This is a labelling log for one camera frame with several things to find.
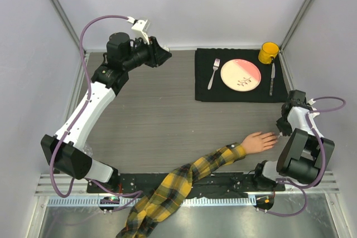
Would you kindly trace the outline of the pink and cream plate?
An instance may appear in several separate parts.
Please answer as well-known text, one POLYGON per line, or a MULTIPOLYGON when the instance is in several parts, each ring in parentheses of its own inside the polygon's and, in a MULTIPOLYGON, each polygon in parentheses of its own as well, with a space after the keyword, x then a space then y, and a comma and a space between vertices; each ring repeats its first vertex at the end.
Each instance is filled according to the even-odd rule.
POLYGON ((238 92, 252 91, 262 81, 259 68, 243 59, 233 59, 226 62, 220 70, 220 76, 228 88, 238 92))

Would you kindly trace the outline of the mannequin hand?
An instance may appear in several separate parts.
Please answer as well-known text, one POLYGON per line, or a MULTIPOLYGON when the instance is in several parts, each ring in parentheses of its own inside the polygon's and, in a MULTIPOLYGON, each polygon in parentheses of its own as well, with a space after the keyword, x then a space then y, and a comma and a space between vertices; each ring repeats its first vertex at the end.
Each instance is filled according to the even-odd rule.
POLYGON ((274 133, 256 132, 248 135, 241 143, 246 154, 262 153, 272 149, 277 143, 277 136, 274 133))

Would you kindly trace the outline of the black cloth placemat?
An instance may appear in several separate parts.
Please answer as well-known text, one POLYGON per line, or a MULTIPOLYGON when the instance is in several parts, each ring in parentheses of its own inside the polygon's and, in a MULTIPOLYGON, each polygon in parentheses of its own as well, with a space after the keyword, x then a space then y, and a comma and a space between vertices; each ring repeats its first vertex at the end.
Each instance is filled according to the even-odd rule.
POLYGON ((283 103, 287 99, 279 57, 258 60, 258 50, 206 49, 195 52, 195 99, 203 102, 283 103))

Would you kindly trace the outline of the yellow plaid shirt sleeve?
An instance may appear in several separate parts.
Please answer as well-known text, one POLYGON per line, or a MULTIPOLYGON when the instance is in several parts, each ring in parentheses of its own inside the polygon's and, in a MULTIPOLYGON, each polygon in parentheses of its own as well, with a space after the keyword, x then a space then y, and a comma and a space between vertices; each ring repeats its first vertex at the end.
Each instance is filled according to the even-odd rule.
POLYGON ((153 193, 143 196, 132 207, 125 227, 116 237, 149 237, 160 222, 180 208, 193 183, 212 174, 221 166, 245 158, 246 155, 240 144, 233 143, 174 169, 153 193))

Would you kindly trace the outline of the clear plastic cup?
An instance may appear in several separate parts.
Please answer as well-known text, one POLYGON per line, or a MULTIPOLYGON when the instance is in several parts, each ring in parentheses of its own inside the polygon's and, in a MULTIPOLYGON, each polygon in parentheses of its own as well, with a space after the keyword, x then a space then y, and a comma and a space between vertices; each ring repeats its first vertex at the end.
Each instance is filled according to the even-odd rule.
POLYGON ((83 152, 86 155, 88 155, 89 157, 92 157, 92 155, 93 155, 93 150, 92 150, 91 146, 89 146, 87 143, 85 143, 85 145, 84 145, 83 152))

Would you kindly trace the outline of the aluminium frame rail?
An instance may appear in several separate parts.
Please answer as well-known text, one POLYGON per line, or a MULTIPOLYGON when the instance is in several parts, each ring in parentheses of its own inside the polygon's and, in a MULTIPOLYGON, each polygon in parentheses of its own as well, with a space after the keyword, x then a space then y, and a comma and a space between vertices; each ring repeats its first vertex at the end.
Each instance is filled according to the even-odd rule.
MULTIPOLYGON (((141 192, 148 196, 159 186, 169 187, 174 181, 171 173, 120 173, 113 182, 99 182, 93 179, 74 179, 67 174, 50 176, 43 174, 36 188, 42 196, 57 195, 66 198, 73 194, 109 193, 122 196, 141 192)), ((321 193, 338 191, 334 176, 330 172, 214 172, 202 179, 191 178, 188 185, 189 198, 238 197, 242 193, 321 193)))

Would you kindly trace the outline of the yellow mug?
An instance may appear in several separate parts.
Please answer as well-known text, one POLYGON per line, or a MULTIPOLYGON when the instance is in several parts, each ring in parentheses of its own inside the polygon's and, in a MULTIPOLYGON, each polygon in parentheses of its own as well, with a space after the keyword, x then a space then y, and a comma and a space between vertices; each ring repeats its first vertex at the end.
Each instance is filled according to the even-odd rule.
POLYGON ((279 46, 274 42, 265 42, 260 48, 258 60, 263 64, 271 64, 279 53, 279 46))

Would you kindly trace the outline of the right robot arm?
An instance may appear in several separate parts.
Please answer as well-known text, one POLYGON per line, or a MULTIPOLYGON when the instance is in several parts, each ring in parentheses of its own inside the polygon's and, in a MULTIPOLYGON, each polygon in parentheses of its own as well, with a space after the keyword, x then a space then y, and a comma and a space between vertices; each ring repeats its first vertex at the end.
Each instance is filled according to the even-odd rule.
POLYGON ((281 117, 276 121, 280 135, 288 136, 277 161, 257 164, 252 184, 260 191, 271 191, 279 182, 292 182, 307 189, 315 187, 326 169, 335 143, 325 138, 317 129, 314 117, 318 115, 306 100, 306 93, 291 90, 281 107, 281 117))

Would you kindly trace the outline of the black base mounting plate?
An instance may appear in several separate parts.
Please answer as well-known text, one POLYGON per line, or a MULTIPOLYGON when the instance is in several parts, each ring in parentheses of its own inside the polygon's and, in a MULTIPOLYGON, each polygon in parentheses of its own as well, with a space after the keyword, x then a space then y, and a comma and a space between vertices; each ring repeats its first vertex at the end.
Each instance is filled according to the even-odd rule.
MULTIPOLYGON (((149 196, 167 176, 165 173, 123 173, 112 191, 126 194, 142 191, 141 197, 149 196)), ((238 198, 247 197, 249 192, 283 192, 285 186, 278 184, 275 188, 260 186, 254 180, 254 173, 217 172, 193 183, 187 199, 193 198, 238 198)))

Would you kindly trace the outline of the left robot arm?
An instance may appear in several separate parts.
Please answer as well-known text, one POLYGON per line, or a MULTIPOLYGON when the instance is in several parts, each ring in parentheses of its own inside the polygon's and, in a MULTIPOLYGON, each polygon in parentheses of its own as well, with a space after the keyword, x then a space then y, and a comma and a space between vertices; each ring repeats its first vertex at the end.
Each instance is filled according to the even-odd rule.
POLYGON ((144 39, 132 40, 123 32, 112 34, 104 61, 95 70, 80 104, 53 136, 44 135, 41 139, 50 168, 73 179, 97 181, 105 192, 114 192, 119 186, 118 170, 85 152, 87 138, 102 112, 129 80, 130 71, 141 65, 159 67, 171 56, 154 36, 145 43, 144 39))

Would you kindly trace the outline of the silver fork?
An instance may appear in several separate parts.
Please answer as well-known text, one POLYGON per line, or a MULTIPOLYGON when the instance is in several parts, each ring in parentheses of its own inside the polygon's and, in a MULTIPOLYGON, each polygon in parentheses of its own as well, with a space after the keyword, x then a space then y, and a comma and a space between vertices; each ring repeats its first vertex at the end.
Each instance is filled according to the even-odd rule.
POLYGON ((218 70, 219 66, 220 66, 220 59, 216 58, 215 61, 214 61, 214 64, 213 64, 213 72, 212 72, 210 81, 209 81, 208 86, 207 86, 208 90, 210 90, 212 85, 213 85, 214 76, 215 76, 215 73, 218 70))

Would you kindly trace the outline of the clear nail polish bottle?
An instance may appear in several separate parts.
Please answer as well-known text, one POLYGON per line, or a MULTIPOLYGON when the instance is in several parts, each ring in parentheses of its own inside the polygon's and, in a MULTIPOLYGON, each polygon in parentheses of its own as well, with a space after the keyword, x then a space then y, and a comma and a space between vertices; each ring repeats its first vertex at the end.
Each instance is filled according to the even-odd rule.
POLYGON ((164 45, 164 46, 163 46, 163 49, 166 50, 166 51, 168 51, 168 52, 170 52, 170 49, 168 48, 167 45, 164 45))

